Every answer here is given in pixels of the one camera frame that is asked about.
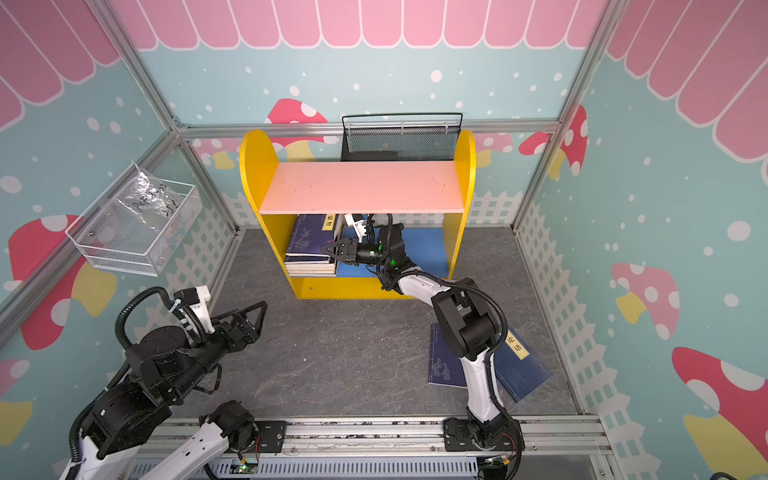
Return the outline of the navy book floral cover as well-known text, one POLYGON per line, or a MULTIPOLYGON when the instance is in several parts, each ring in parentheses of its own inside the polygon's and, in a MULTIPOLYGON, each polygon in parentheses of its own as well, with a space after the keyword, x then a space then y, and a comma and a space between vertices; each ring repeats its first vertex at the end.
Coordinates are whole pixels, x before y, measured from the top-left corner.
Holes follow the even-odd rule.
POLYGON ((287 256, 321 256, 321 247, 337 239, 338 216, 300 214, 294 223, 287 256))

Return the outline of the dark portrait cover book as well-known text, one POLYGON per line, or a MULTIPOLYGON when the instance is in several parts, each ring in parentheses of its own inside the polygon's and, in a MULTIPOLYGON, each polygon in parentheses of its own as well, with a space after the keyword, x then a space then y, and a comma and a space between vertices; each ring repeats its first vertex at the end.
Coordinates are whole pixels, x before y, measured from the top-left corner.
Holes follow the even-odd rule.
POLYGON ((336 271, 337 270, 337 264, 333 263, 324 263, 324 264, 299 264, 299 265, 286 265, 286 270, 289 271, 315 271, 315 272, 324 272, 324 271, 336 271))

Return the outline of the navy book yellow label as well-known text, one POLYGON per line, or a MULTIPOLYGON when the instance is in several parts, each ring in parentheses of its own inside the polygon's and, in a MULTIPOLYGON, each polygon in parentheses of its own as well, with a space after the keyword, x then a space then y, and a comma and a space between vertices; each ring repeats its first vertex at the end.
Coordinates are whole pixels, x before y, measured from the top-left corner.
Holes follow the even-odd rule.
POLYGON ((335 260, 328 255, 286 255, 284 263, 286 265, 299 264, 333 264, 335 260))

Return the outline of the yellow cartoon cover book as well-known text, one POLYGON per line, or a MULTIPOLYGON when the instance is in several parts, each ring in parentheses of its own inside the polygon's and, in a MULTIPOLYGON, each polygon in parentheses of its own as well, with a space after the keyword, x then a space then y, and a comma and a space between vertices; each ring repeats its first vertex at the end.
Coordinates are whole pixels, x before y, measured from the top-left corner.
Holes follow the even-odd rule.
POLYGON ((313 277, 336 277, 337 273, 336 271, 324 271, 324 272, 315 272, 315 271, 288 271, 288 275, 293 278, 313 278, 313 277))

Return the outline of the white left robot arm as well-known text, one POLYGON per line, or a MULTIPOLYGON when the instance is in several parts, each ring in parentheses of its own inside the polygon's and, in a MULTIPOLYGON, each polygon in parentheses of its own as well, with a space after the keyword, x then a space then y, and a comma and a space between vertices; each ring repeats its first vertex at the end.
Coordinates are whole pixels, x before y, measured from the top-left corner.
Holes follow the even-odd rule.
POLYGON ((75 418, 68 436, 66 479, 75 479, 85 471, 86 439, 95 445, 101 460, 138 446, 190 392, 213 393, 199 385, 203 378, 212 372, 220 375, 220 361, 225 355, 245 350, 260 337, 266 302, 226 312, 210 324, 203 323, 192 309, 204 304, 202 295, 193 288, 170 296, 165 288, 154 286, 137 294, 120 311, 115 335, 125 349, 126 360, 75 418), (181 324, 155 329, 134 343, 126 333, 129 315, 153 295, 181 324))

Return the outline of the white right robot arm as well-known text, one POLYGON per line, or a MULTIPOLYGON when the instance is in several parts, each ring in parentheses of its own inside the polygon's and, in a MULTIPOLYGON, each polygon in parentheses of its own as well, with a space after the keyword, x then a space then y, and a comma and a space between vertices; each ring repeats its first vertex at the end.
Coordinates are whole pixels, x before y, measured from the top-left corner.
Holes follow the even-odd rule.
POLYGON ((499 448, 520 458, 520 423, 504 407, 495 376, 495 354, 508 333, 501 307, 469 278, 449 281, 420 268, 406 254, 402 231, 401 224, 389 222, 372 243, 341 238, 321 251, 340 263, 372 266, 384 291, 433 307, 443 339, 461 362, 468 394, 467 419, 446 421, 446 446, 499 448))

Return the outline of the yellow bookshelf with coloured shelves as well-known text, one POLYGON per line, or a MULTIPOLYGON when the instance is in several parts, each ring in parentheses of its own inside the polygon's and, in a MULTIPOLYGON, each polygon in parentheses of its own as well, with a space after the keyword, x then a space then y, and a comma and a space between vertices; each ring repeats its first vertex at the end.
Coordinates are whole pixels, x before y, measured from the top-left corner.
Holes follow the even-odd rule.
POLYGON ((277 260, 300 214, 439 213, 447 273, 454 273, 476 182, 472 132, 459 134, 451 161, 293 163, 279 161, 268 135, 254 130, 243 138, 239 162, 244 193, 277 260))

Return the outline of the clear plastic bag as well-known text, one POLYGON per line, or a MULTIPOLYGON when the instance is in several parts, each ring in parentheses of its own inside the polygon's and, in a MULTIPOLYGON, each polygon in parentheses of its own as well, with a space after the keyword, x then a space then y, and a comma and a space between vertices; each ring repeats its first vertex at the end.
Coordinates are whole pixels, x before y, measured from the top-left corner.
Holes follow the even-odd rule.
POLYGON ((179 202, 179 194, 165 180, 139 170, 112 199, 112 225, 120 236, 151 243, 176 212, 179 202))

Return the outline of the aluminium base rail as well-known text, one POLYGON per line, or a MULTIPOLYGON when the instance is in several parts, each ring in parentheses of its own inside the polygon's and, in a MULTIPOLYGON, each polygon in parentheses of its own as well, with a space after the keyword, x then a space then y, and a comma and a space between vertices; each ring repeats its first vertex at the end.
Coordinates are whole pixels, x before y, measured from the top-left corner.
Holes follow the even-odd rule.
MULTIPOLYGON (((523 415, 527 455, 610 455, 595 415, 523 415)), ((278 457, 447 455, 441 416, 287 418, 278 457)))

